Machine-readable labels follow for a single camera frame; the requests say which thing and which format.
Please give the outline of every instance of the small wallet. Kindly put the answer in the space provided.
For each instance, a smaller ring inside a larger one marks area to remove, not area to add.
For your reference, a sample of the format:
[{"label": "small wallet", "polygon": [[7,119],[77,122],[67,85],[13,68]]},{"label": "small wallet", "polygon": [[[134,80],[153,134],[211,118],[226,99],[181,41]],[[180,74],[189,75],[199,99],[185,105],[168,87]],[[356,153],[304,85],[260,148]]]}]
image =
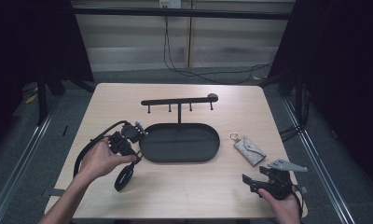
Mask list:
[{"label": "small wallet", "polygon": [[266,154],[249,139],[244,136],[242,139],[237,138],[234,147],[247,159],[253,166],[256,166],[260,161],[266,158]]}]

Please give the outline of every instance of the oval tray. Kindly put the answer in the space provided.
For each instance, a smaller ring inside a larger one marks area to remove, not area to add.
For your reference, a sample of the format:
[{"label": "oval tray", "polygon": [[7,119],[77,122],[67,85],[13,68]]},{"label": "oval tray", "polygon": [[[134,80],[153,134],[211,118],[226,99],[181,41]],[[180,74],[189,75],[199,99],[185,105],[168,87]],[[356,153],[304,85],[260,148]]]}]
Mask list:
[{"label": "oval tray", "polygon": [[214,128],[202,123],[159,123],[145,129],[139,142],[144,157],[153,162],[203,162],[219,149]]}]

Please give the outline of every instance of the human arm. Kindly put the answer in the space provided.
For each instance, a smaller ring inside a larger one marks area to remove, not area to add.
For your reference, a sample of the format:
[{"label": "human arm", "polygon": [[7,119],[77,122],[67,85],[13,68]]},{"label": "human arm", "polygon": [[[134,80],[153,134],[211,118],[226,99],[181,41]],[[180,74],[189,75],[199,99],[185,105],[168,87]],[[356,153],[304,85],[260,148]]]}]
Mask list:
[{"label": "human arm", "polygon": [[135,160],[134,156],[119,156],[112,153],[108,146],[108,138],[105,137],[85,155],[79,173],[39,223],[70,223],[88,186],[95,179],[108,175],[121,163]]},{"label": "human arm", "polygon": [[270,204],[274,216],[277,217],[280,224],[300,224],[299,207],[293,194],[278,201],[264,189],[259,189],[258,193]]}]

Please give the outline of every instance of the wooden table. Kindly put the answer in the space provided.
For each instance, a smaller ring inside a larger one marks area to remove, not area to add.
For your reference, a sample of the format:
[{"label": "wooden table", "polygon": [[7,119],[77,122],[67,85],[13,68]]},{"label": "wooden table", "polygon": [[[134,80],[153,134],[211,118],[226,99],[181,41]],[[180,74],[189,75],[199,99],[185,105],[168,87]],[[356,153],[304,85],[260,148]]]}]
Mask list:
[{"label": "wooden table", "polygon": [[[193,219],[273,217],[269,205],[242,183],[242,174],[268,181],[234,147],[231,133],[249,136],[268,157],[259,163],[288,157],[261,88],[220,85],[115,84],[97,86],[64,163],[55,189],[66,189],[73,176],[77,154],[91,138],[120,120],[144,127],[155,123],[177,122],[176,106],[141,105],[143,100],[205,97],[218,95],[218,102],[183,105],[182,121],[205,123],[219,134],[220,148],[205,163],[160,164],[143,159],[134,168],[131,182],[121,192],[114,189],[117,175],[126,165],[97,179],[89,187],[75,218]],[[139,150],[138,143],[132,145]],[[49,199],[46,211],[57,201]]]}]

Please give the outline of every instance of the human hand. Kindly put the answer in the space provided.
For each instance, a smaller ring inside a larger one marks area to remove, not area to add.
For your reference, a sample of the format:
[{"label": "human hand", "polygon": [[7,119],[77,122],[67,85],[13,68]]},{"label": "human hand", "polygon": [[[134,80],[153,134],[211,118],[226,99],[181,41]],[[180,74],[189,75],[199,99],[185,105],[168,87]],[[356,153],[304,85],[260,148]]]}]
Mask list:
[{"label": "human hand", "polygon": [[108,145],[108,137],[98,142],[84,156],[79,169],[79,175],[85,175],[91,182],[100,176],[108,175],[118,165],[135,161],[135,156],[119,156],[114,154]]},{"label": "human hand", "polygon": [[278,201],[264,189],[259,189],[258,193],[270,204],[274,216],[277,217],[280,224],[300,224],[299,206],[297,204],[297,199],[293,194]]}]

